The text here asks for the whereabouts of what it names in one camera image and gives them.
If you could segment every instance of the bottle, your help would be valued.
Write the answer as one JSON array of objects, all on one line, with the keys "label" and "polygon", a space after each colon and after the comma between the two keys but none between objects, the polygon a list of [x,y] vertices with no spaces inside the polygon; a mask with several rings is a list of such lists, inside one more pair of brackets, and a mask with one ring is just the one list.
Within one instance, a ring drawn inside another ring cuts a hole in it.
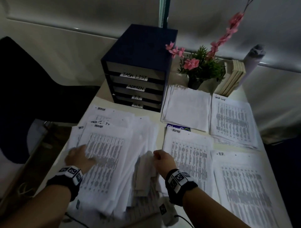
[{"label": "bottle", "polygon": [[257,67],[257,65],[260,63],[264,56],[265,50],[263,44],[257,44],[249,51],[249,53],[243,60],[246,69],[246,74],[240,80],[239,85],[235,89],[238,89],[242,85],[242,83],[246,80],[249,74]]}]

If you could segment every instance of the flower pot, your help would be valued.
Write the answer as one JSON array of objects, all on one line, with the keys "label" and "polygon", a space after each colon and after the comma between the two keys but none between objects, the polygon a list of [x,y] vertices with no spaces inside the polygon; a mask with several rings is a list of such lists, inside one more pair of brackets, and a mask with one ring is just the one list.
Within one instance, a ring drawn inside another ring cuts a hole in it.
[{"label": "flower pot", "polygon": [[197,90],[202,83],[203,83],[202,80],[197,81],[197,80],[195,80],[193,78],[189,78],[188,88]]}]

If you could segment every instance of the white tabletop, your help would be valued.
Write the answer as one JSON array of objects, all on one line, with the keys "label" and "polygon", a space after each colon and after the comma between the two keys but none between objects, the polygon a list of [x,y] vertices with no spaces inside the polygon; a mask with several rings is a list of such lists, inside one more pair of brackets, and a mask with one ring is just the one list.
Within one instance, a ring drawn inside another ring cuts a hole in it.
[{"label": "white tabletop", "polygon": [[[181,78],[180,75],[174,75],[169,80],[169,84],[175,84],[175,83],[180,84],[180,85],[185,85],[187,83],[187,80],[185,78]],[[240,87],[238,90],[234,91],[229,97],[231,99],[234,99],[234,100],[247,102],[247,98],[246,98],[246,95],[245,95],[244,90],[243,90],[242,87]],[[106,81],[103,83],[103,85],[99,89],[98,93],[96,94],[96,96],[92,100],[91,104],[95,104],[97,106],[104,107],[104,108],[113,108],[113,109],[117,109],[117,110],[131,112],[131,113],[134,113],[136,116],[149,116],[150,119],[153,122],[158,123],[159,126],[160,126],[158,137],[157,137],[157,148],[158,149],[162,148],[163,141],[164,141],[164,134],[165,134],[166,124],[162,123],[160,121],[161,113],[148,111],[148,110],[144,110],[144,109],[140,109],[140,108],[134,108],[134,107],[131,107],[131,106],[126,106],[126,105],[121,105],[121,104],[115,104],[113,102],[113,98],[111,96],[111,93],[109,91],[109,87],[108,87],[108,84],[107,84]],[[201,132],[201,131],[194,130],[194,129],[191,129],[191,131],[195,132],[195,133],[198,133],[198,134],[206,135],[206,136],[209,135],[208,133]],[[264,170],[266,171],[265,174],[266,174],[267,178],[269,178],[269,181],[270,181],[269,185],[271,187],[271,190],[273,191],[274,197],[277,200],[277,207],[279,209],[282,209],[284,213],[287,213],[286,209],[285,209],[285,206],[284,206],[284,203],[283,203],[283,200],[282,200],[282,197],[281,197],[281,194],[280,194],[280,191],[279,191],[279,188],[277,186],[275,176],[273,174],[273,171],[272,171],[271,165],[269,163],[266,151],[264,149],[261,137],[259,135],[258,130],[256,130],[256,131],[257,131],[257,140],[259,142],[259,150],[260,151],[254,151],[254,150],[251,150],[251,149],[233,147],[233,146],[228,146],[228,145],[223,145],[223,144],[218,144],[218,143],[214,144],[214,149],[223,150],[223,151],[259,153],[262,156],[262,159],[264,161],[264,164],[265,164]],[[38,192],[45,187],[46,181],[49,178],[51,178],[64,165],[64,158],[66,156],[66,153],[64,153],[64,151],[65,151],[65,149],[63,148],[62,152],[59,154],[57,160],[53,164],[52,168],[50,169],[49,173],[47,174],[47,176],[44,179],[43,183],[41,184],[40,188],[38,189]],[[217,202],[220,202],[216,184],[215,184],[215,186],[213,186],[213,198]],[[179,206],[175,206],[175,207],[176,207],[177,213],[179,215],[181,215],[181,216],[185,217],[186,219],[188,219],[188,217],[185,214],[182,207],[179,207]],[[154,216],[148,218],[147,220],[144,220],[142,222],[139,222],[139,223],[133,225],[132,227],[158,227],[158,226],[156,226],[156,224],[161,224],[160,215],[154,215]],[[291,227],[291,225],[288,224],[287,222],[282,223],[281,221],[279,221],[278,224],[279,224],[280,227]],[[172,226],[172,227],[179,227],[179,228],[180,227],[187,227],[188,228],[190,226],[189,226],[188,223],[186,223],[183,219],[180,218],[179,222],[177,224],[175,224],[174,226]]]}]

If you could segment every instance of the file organizer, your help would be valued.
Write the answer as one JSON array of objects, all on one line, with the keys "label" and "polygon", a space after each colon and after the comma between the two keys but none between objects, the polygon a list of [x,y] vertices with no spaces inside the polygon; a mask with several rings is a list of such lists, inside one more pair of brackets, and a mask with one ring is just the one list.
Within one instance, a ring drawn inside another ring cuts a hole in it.
[{"label": "file organizer", "polygon": [[160,112],[177,30],[131,24],[101,59],[115,103]]}]

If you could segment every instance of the black wristband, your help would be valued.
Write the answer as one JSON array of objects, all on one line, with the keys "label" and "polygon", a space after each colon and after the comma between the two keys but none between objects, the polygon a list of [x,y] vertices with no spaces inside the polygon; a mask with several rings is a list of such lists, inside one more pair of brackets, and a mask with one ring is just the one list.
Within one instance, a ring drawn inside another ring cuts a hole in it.
[{"label": "black wristband", "polygon": [[79,168],[75,166],[64,167],[53,178],[47,181],[46,186],[62,185],[68,187],[71,192],[71,202],[78,195],[82,176],[82,171]]},{"label": "black wristband", "polygon": [[178,206],[183,206],[183,196],[185,192],[196,188],[197,184],[187,172],[173,169],[168,172],[165,178],[165,186],[170,202]]}]

